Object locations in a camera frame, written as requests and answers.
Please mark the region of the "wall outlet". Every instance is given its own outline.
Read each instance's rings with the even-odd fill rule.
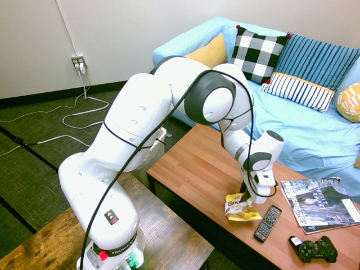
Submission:
[[[73,62],[73,65],[75,67],[75,64],[79,64],[79,63],[84,63],[84,66],[86,66],[85,60],[84,60],[84,56],[73,56],[71,58],[71,61]]]

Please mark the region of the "floor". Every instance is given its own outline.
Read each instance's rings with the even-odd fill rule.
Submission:
[[[117,94],[118,91],[91,96],[107,101],[111,105]],[[25,143],[43,142],[32,145],[31,149],[58,168],[65,158],[74,153],[85,151],[87,146],[70,137],[44,141],[67,135],[90,145],[100,128],[99,124],[86,129],[65,126],[62,123],[65,115],[103,107],[102,103],[84,99],[84,97],[77,100],[76,107],[74,104],[75,99],[70,98],[3,109],[0,110],[0,125],[16,137],[22,138]],[[30,114],[12,121],[25,114],[51,111],[58,106],[67,107],[60,107],[49,113]],[[66,118],[65,122],[75,127],[85,127],[95,122],[101,122],[108,109],[71,116]],[[165,139],[165,151],[168,151],[190,130],[190,127],[174,118],[167,120],[164,127],[172,134],[171,137]],[[17,146],[18,144],[0,133],[0,169],[2,173],[0,196],[38,231],[64,212],[69,204],[61,191],[57,173],[22,147],[13,150]],[[158,196],[164,203],[171,205],[176,201],[177,198],[172,196],[169,191],[161,187],[157,188],[160,189]],[[14,218],[5,207],[0,205],[0,259],[31,236],[32,233]],[[213,251],[209,257],[209,262],[213,270],[240,269],[217,250]]]

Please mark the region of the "game controller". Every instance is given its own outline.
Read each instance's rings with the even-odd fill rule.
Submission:
[[[313,258],[325,259],[328,263],[336,263],[338,251],[327,236],[322,236],[321,240],[315,243],[309,240],[302,242],[297,237],[290,236],[289,242],[300,260],[304,263],[311,262]]]

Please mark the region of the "light blue couch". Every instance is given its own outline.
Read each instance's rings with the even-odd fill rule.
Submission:
[[[163,58],[184,56],[207,45],[223,33],[227,57],[230,61],[237,34],[236,25],[260,35],[286,35],[286,33],[243,22],[215,17],[154,50],[154,67]],[[254,96],[254,137],[258,139],[266,130],[273,130],[285,140],[279,163],[308,178],[341,177],[341,182],[353,200],[360,203],[360,169],[354,163],[360,154],[360,124],[343,118],[336,109],[336,98],[347,86],[360,81],[360,59],[347,73],[325,114],[259,90],[260,85],[248,81]],[[181,112],[174,117],[194,126],[195,123]],[[250,126],[245,128],[250,133]]]

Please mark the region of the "red button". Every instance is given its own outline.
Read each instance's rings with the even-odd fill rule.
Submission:
[[[100,257],[101,260],[106,260],[107,257],[109,257],[109,255],[107,255],[106,252],[104,250],[102,250],[99,253],[99,257]]]

